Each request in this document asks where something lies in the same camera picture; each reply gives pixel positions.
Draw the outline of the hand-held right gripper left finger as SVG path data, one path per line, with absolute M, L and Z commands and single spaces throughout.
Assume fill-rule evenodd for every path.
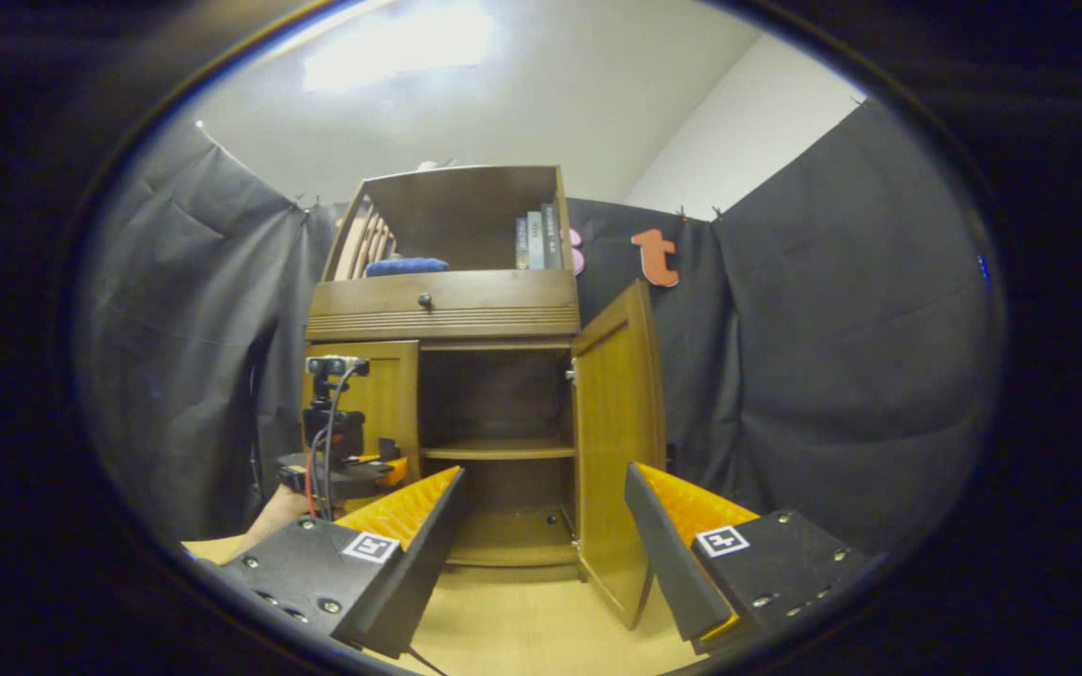
M 292 519 L 220 573 L 298 629 L 397 658 L 465 516 L 467 470 L 451 467 L 339 519 Z

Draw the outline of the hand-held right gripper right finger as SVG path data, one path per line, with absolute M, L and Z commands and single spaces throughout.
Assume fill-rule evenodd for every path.
M 751 651 L 807 624 L 871 572 L 871 557 L 797 511 L 758 515 L 641 463 L 626 506 L 679 638 Z

